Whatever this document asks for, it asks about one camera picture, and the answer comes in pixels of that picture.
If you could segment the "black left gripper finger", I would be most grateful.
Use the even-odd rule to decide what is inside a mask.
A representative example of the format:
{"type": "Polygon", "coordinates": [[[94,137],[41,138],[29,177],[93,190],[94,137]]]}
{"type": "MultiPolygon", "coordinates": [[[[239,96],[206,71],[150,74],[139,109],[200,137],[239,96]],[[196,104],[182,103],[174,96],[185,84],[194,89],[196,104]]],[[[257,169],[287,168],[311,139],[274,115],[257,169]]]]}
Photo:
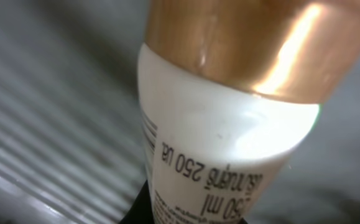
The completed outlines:
{"type": "Polygon", "coordinates": [[[145,181],[130,210],[119,224],[154,224],[148,181],[145,181]]]}

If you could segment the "white tube gold cap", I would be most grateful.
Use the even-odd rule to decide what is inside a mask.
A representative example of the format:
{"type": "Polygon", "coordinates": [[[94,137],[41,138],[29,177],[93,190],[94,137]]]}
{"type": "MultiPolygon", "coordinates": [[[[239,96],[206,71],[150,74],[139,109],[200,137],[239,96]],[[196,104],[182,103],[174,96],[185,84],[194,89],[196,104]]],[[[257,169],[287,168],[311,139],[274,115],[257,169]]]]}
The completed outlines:
{"type": "Polygon", "coordinates": [[[137,77],[156,223],[239,223],[360,56],[360,1],[152,0],[137,77]]]}

